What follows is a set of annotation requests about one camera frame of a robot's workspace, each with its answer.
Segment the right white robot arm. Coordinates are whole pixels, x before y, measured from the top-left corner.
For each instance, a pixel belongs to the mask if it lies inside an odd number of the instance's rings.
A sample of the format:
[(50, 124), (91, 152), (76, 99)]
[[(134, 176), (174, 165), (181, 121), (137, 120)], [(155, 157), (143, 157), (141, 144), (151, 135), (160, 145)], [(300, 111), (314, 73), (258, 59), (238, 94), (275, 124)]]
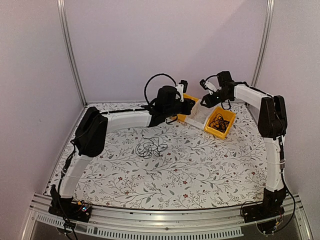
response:
[(262, 92), (246, 82), (229, 81), (217, 89), (211, 82), (202, 79), (200, 85), (208, 91), (200, 103), (204, 107), (212, 108), (237, 99), (258, 109), (257, 127), (266, 148), (266, 193), (281, 192), (285, 188), (284, 143), (288, 126), (284, 98)]

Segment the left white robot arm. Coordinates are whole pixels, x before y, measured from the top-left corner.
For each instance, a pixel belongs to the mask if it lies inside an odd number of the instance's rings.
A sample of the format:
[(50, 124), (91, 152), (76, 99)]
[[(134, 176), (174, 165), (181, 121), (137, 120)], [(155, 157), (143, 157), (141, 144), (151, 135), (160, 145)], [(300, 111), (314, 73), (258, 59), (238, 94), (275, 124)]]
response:
[(183, 87), (165, 85), (158, 90), (157, 97), (136, 109), (102, 112), (89, 107), (71, 140), (73, 150), (65, 160), (57, 193), (61, 198), (55, 209), (63, 216), (74, 213), (74, 205), (66, 199), (72, 198), (79, 179), (90, 161), (105, 149), (108, 133), (137, 127), (151, 128), (164, 123), (167, 118), (190, 115), (196, 102), (183, 96)]

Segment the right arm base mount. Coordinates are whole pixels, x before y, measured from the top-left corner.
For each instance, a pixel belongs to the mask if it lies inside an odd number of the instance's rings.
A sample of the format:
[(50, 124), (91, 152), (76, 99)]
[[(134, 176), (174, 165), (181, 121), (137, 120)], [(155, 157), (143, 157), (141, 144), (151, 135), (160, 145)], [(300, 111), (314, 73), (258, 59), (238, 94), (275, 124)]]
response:
[(283, 199), (264, 197), (262, 203), (242, 205), (240, 215), (245, 223), (262, 221), (257, 229), (264, 235), (274, 234), (284, 220)]

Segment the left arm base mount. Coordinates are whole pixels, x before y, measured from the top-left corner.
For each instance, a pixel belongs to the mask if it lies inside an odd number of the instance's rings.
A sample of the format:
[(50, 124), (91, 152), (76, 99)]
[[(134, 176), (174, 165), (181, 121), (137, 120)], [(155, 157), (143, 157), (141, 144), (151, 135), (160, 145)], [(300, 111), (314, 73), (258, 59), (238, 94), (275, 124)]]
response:
[(88, 223), (92, 214), (92, 204), (83, 200), (74, 202), (70, 199), (52, 200), (48, 212), (69, 220)]

